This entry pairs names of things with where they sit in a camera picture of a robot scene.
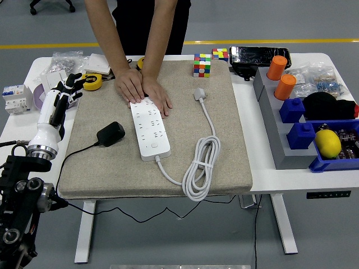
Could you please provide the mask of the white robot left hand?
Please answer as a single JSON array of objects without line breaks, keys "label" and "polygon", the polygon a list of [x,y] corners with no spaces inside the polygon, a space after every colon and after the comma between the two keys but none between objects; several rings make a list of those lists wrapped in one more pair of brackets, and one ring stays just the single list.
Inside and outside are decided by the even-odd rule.
[{"label": "white robot left hand", "polygon": [[37,123],[37,133],[29,142],[27,156],[53,160],[59,150],[58,144],[65,136],[66,110],[82,97],[85,79],[82,73],[69,74],[65,82],[47,93]]}]

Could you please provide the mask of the person's left hand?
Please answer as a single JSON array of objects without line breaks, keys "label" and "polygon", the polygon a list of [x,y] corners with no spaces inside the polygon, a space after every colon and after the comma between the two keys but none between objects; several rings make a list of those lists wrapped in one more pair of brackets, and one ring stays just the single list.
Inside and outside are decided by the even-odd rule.
[{"label": "person's left hand", "polygon": [[170,109],[173,108],[172,102],[165,91],[154,77],[142,77],[142,89],[154,102],[162,118],[169,116]]}]

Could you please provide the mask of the person's right hand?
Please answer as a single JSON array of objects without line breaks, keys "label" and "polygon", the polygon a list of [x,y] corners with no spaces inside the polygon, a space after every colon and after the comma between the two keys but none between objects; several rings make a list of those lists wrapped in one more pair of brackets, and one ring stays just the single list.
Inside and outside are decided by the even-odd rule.
[{"label": "person's right hand", "polygon": [[115,72],[115,86],[117,92],[128,103],[140,103],[144,98],[142,89],[142,75],[132,68],[122,68]]}]

